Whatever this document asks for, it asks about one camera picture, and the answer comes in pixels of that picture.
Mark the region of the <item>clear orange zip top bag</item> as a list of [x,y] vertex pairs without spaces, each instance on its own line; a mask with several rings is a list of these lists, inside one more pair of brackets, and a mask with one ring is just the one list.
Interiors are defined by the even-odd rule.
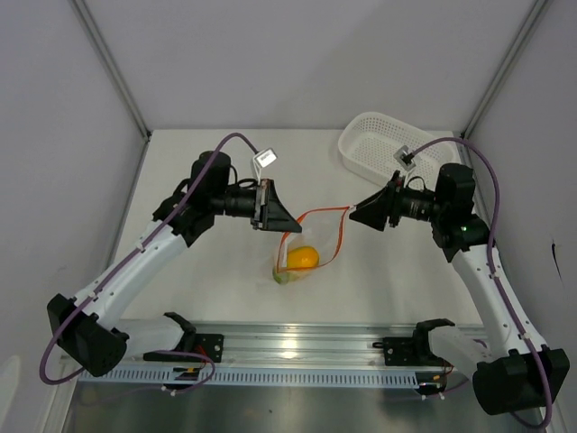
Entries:
[[[308,270],[314,272],[331,263],[340,253],[343,246],[343,234],[346,220],[354,210],[354,206],[321,207],[310,209],[297,221],[302,227],[299,234],[284,233],[279,241],[272,260],[272,270]],[[297,247],[309,245],[314,247],[320,262],[312,269],[288,269],[286,267],[287,253]]]

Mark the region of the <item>orange fruit with leaf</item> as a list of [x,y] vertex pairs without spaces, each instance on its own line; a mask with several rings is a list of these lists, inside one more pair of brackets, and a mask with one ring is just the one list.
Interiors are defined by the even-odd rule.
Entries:
[[312,269],[316,268],[320,262],[318,251],[309,245],[303,245],[290,250],[286,256],[286,267],[288,269]]

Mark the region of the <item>yellow green mango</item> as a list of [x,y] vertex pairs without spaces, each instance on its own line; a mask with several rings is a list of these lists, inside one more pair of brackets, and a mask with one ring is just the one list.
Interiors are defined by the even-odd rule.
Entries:
[[300,281],[308,277],[312,272],[308,270],[297,271],[297,270],[272,270],[272,277],[275,282],[279,285],[287,285],[292,282]]

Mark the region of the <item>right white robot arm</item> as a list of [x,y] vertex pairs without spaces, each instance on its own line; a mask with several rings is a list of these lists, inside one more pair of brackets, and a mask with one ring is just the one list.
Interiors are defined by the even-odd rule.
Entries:
[[569,358],[549,348],[520,306],[490,229],[473,211],[474,191],[472,169],[459,163],[440,168],[434,189],[412,189],[396,171],[382,190],[355,206],[350,219],[378,231],[404,217],[427,222],[472,297],[489,345],[474,342],[449,319],[422,321],[411,343],[420,363],[438,358],[454,366],[490,415],[548,409],[569,372]]

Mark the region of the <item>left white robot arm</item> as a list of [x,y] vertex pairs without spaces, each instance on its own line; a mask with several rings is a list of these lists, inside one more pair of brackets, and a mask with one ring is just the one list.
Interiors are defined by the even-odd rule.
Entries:
[[137,320],[126,330],[117,324],[155,274],[209,230],[216,217],[247,218],[254,229],[266,232],[301,232],[273,180],[230,183],[231,169],[229,155],[201,153],[189,178],[154,211],[132,253],[74,297],[58,294],[50,300],[47,310],[56,342],[86,372],[103,376],[132,355],[148,361],[193,358],[197,329],[177,313]]

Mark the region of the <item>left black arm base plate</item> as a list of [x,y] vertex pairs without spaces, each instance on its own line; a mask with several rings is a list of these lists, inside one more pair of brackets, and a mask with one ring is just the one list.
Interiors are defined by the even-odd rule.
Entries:
[[222,334],[196,334],[195,339],[191,336],[183,336],[183,341],[171,352],[182,352],[186,355],[170,355],[161,352],[149,352],[143,355],[147,362],[203,362],[203,359],[192,356],[202,355],[210,358],[215,364],[222,361],[225,337]]

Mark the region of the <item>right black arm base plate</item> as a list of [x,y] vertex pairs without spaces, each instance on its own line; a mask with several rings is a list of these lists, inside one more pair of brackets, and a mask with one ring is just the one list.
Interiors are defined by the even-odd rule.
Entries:
[[384,364],[387,366],[431,366],[442,367],[445,362],[434,355],[428,343],[418,341],[415,337],[384,337],[371,344],[374,349],[381,350]]

